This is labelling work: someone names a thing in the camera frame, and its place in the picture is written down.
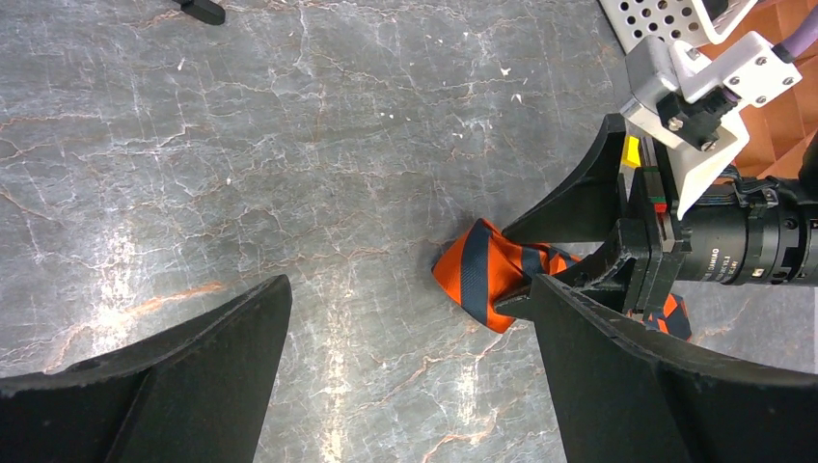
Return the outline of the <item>orange navy striped tie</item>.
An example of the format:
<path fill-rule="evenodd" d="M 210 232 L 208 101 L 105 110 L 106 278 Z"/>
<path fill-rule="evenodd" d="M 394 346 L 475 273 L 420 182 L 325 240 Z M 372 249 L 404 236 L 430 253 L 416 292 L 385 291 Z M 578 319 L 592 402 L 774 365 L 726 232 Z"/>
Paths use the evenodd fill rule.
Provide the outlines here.
<path fill-rule="evenodd" d="M 479 219 L 445 251 L 432 269 L 443 291 L 482 325 L 505 332 L 513 321 L 495 311 L 503 296 L 538 275 L 555 275 L 580 260 L 549 244 L 516 244 L 491 223 Z M 566 368 L 572 361 L 608 361 L 626 368 L 681 368 L 684 354 L 701 350 L 692 335 L 684 300 L 674 294 L 669 316 L 632 316 L 597 304 L 572 304 L 544 320 L 532 320 L 546 367 Z"/>

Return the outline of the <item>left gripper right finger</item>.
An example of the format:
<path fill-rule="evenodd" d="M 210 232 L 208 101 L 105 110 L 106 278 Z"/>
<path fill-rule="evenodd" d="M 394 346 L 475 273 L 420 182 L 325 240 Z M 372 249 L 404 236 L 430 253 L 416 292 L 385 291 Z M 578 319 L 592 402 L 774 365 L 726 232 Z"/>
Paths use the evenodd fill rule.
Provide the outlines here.
<path fill-rule="evenodd" d="M 548 278 L 531 290 L 571 462 L 813 462 L 817 378 L 650 330 Z"/>

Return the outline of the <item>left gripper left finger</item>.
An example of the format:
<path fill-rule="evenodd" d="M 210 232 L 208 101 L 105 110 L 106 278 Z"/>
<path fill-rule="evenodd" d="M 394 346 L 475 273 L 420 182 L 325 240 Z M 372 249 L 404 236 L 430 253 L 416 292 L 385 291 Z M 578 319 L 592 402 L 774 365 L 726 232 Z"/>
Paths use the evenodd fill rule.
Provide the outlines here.
<path fill-rule="evenodd" d="M 250 462 L 292 305 L 276 276 L 53 374 L 1 382 L 5 462 Z"/>

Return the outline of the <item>white plastic basket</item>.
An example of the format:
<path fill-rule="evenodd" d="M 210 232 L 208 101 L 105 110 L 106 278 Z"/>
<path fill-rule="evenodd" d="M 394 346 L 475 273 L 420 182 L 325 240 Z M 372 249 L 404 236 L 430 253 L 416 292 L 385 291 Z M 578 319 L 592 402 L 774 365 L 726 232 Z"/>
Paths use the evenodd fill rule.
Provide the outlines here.
<path fill-rule="evenodd" d="M 695 46 L 720 44 L 757 4 L 756 0 L 600 0 L 624 52 L 647 36 Z"/>

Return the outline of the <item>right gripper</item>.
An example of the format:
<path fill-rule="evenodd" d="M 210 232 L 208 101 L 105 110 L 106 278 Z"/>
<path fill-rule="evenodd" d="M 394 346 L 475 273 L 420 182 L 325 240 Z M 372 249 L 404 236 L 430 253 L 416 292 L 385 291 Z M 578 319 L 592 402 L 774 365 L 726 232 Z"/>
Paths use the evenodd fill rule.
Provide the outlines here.
<path fill-rule="evenodd" d="M 626 136 L 624 118 L 606 115 L 577 167 L 503 229 L 520 244 L 601 242 L 614 227 L 613 239 L 503 296 L 497 313 L 544 320 L 578 303 L 629 316 L 669 316 L 679 307 L 666 302 L 677 281 L 817 285 L 816 186 L 803 177 L 742 177 L 729 167 L 678 218 L 668 170 L 639 168 L 620 218 Z"/>

